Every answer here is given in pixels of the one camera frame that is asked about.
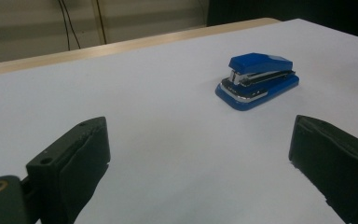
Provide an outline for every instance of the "cable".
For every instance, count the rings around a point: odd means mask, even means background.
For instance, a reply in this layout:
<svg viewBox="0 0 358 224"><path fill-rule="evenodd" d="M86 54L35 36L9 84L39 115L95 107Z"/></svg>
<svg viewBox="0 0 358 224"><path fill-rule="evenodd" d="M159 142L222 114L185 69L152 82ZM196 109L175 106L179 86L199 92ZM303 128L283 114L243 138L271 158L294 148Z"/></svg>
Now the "cable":
<svg viewBox="0 0 358 224"><path fill-rule="evenodd" d="M66 26L65 14L64 14L64 12L63 12L61 0L58 0L58 2L60 3L60 7L61 7L61 12L62 12L62 16L63 16L63 24L65 24L66 39L67 39L67 41L68 41L68 50L71 50L71 45L70 45L70 43L69 43L68 27Z"/></svg>
<svg viewBox="0 0 358 224"><path fill-rule="evenodd" d="M96 0L96 3L97 3L98 14L99 14L100 23L101 23L101 30L103 31L103 43L104 43L104 44L107 44L106 34L105 34L104 28L103 28L103 17L102 17L102 14L101 14L100 2L99 2L98 0Z"/></svg>
<svg viewBox="0 0 358 224"><path fill-rule="evenodd" d="M75 34L75 31L74 31L74 27L72 26L71 17L69 16L69 12L68 12L68 9L66 8L66 4L65 4L65 2L64 2L63 0L61 0L61 1L62 1L62 4L63 4L63 7L65 8L66 15L68 16L69 25L71 26L72 33L73 33L74 36L75 36L77 46L81 49L80 44L79 44L79 41L77 40L77 36L76 36L76 34Z"/></svg>

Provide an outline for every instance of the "blue stapler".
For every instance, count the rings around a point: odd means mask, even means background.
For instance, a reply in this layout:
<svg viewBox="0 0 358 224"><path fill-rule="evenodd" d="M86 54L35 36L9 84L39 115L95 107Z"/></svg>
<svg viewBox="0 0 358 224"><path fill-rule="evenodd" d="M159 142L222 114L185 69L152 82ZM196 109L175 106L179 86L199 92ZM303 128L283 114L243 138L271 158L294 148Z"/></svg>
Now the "blue stapler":
<svg viewBox="0 0 358 224"><path fill-rule="evenodd" d="M231 58L230 77L216 94L238 110L248 110L298 85L293 63L280 56L250 53Z"/></svg>

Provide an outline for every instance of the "white tabletop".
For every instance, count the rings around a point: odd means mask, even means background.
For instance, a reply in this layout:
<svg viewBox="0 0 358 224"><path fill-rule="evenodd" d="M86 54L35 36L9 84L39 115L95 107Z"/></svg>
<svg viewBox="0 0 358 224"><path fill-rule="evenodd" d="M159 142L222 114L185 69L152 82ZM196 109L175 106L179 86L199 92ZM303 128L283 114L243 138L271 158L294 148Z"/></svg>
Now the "white tabletop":
<svg viewBox="0 0 358 224"><path fill-rule="evenodd" d="M214 89L251 52L300 84L240 112ZM0 175L106 116L113 159L76 224L343 223L288 160L298 114L358 137L358 37L294 20L21 70L0 75Z"/></svg>

